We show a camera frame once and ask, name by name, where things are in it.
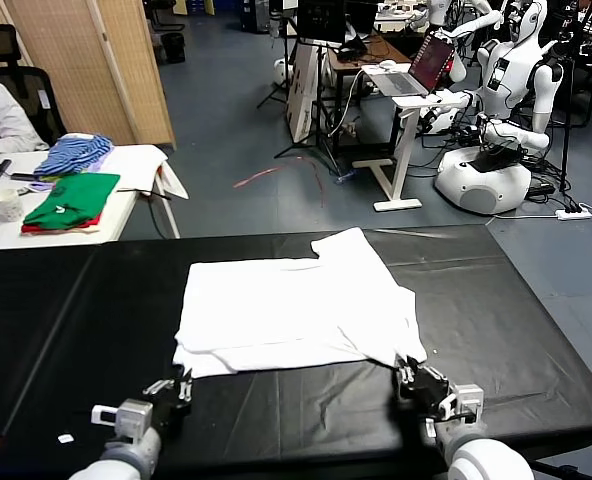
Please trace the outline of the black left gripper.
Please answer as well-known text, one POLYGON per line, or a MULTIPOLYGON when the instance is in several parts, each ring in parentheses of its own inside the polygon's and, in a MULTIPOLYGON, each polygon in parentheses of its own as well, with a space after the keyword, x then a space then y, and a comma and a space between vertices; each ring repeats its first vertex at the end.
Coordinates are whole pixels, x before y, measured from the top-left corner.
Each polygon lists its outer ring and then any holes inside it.
POLYGON ((160 379, 142 390, 142 395, 151 397, 153 413, 151 426, 160 436, 178 436, 184 419, 191 413, 192 370, 187 370, 179 379, 178 392, 173 379, 160 379))

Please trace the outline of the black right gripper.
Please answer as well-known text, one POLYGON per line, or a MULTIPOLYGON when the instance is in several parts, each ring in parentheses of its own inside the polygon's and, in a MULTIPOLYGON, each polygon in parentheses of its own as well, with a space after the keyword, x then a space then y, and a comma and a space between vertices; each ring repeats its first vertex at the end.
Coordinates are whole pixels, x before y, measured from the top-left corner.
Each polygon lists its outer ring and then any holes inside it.
POLYGON ((395 366, 400 405, 423 417, 443 419, 445 409, 440 404, 450 394, 448 378, 434 367, 422 364, 417 368, 413 380, 413 370, 407 358, 400 355, 395 358, 395 366))

